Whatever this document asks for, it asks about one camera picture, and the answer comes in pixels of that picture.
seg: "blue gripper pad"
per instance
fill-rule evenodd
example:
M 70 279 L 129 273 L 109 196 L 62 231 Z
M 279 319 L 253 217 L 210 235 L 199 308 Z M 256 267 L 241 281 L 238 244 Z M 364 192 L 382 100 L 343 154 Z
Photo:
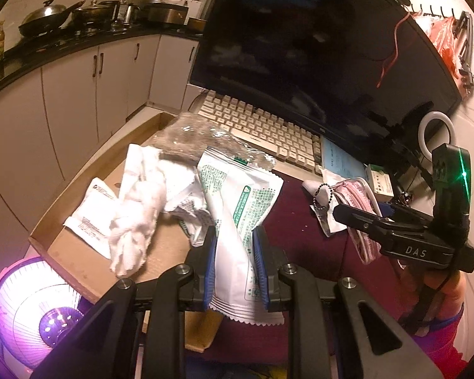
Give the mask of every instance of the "blue gripper pad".
M 255 273 L 260 285 L 260 296 L 262 297 L 263 306 L 268 310 L 270 299 L 268 296 L 267 272 L 265 270 L 262 247 L 256 229 L 253 230 L 253 255 L 255 257 Z
M 216 242 L 218 237 L 214 234 L 214 237 L 211 240 L 211 250 L 209 255 L 209 260 L 207 263 L 206 274 L 205 274 L 205 283 L 204 283 L 204 309 L 209 308 L 209 304 L 214 295 L 214 283 L 216 280 Z

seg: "spacebar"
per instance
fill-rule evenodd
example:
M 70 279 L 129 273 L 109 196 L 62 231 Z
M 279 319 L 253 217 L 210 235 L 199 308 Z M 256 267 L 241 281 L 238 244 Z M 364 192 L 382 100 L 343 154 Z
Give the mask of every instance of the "spacebar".
M 240 131 L 238 129 L 232 128 L 230 131 L 230 134 L 235 135 L 237 138 L 248 142 L 255 148 L 264 151 L 266 153 L 269 153 L 271 155 L 276 156 L 277 155 L 277 145 L 271 144 L 268 141 L 264 141 L 263 139 L 257 138 L 254 135 L 246 134 L 243 131 Z

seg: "small white box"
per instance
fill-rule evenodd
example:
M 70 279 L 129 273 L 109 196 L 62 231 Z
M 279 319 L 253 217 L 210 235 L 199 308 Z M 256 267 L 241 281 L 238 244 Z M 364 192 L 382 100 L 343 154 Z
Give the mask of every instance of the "small white box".
M 365 177 L 378 202 L 388 202 L 393 198 L 392 182 L 383 167 L 367 165 Z

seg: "metal screw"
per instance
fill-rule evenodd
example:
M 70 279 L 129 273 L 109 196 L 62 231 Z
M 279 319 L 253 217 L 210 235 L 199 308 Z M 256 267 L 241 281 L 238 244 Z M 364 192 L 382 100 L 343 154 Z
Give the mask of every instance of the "metal screw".
M 175 267 L 175 273 L 178 275 L 186 275 L 190 270 L 190 266 L 186 264 L 180 264 Z
M 356 286 L 356 281 L 353 278 L 342 278 L 342 286 L 347 289 L 353 289 Z
M 293 275 L 297 273 L 297 267 L 294 264 L 283 265 L 283 272 L 287 273 L 288 275 Z
M 120 289 L 128 289 L 132 286 L 132 280 L 130 278 L 124 278 L 118 281 L 118 288 Z

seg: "human hand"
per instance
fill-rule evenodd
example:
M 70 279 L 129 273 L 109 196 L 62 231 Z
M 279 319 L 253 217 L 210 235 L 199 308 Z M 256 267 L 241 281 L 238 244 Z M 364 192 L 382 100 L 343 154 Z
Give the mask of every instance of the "human hand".
M 448 276 L 447 271 L 426 271 L 422 280 L 413 276 L 410 268 L 406 267 L 400 276 L 400 302 L 405 313 L 410 313 L 418 303 L 418 293 L 421 284 L 425 284 L 433 289 L 437 289 Z M 466 289 L 465 274 L 456 271 L 448 282 L 443 286 L 441 292 L 446 296 L 437 312 L 439 320 L 447 320 L 458 315 L 464 303 Z

